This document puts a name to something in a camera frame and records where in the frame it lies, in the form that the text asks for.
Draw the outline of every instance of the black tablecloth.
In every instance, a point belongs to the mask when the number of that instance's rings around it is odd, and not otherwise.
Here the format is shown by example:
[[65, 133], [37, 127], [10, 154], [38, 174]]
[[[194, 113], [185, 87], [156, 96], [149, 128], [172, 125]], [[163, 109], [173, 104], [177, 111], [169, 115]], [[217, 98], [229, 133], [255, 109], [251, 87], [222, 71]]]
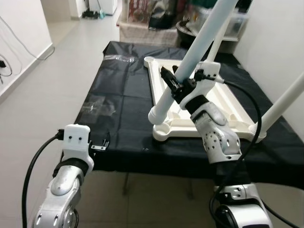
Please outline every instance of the black tablecloth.
[[[182, 59], [187, 50], [110, 42], [76, 123], [91, 128], [94, 144], [102, 144], [109, 131], [107, 152], [94, 157], [95, 170], [140, 172], [191, 178], [212, 178], [201, 139], [171, 138], [159, 143], [152, 138], [148, 112], [152, 107], [149, 75], [143, 65], [145, 56]], [[220, 75], [253, 94], [262, 113], [272, 105], [248, 72], [239, 65], [222, 64]], [[231, 89], [255, 121], [251, 102]], [[249, 142], [242, 141], [242, 150]], [[246, 158], [252, 181], [284, 184], [304, 189], [304, 144], [284, 118], [268, 131]]]

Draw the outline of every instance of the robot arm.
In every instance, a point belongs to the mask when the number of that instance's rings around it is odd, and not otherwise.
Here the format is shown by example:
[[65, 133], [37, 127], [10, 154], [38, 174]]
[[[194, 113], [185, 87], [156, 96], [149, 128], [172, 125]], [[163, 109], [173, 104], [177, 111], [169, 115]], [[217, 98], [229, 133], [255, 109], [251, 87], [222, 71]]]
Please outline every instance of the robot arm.
[[62, 161], [54, 170], [46, 198], [33, 221], [34, 228], [70, 228], [74, 209], [80, 201], [80, 187], [85, 175], [94, 167], [91, 151], [105, 151], [109, 142], [103, 146], [93, 146], [89, 139], [90, 128], [78, 124], [65, 127]]
[[[161, 76], [171, 89], [175, 101], [191, 114], [191, 120], [202, 137], [208, 160], [215, 171], [217, 190], [234, 169], [242, 153], [239, 137], [229, 128], [225, 116], [216, 105], [205, 97], [215, 81], [222, 80], [218, 76], [219, 67], [213, 68], [214, 64], [204, 64], [205, 67], [195, 74], [194, 79], [186, 79], [182, 83], [165, 68], [161, 69]], [[213, 78], [213, 81], [204, 80], [206, 77]], [[215, 212], [221, 221], [217, 223], [218, 228], [273, 227], [257, 189], [250, 181], [244, 162], [217, 199], [221, 204]]]

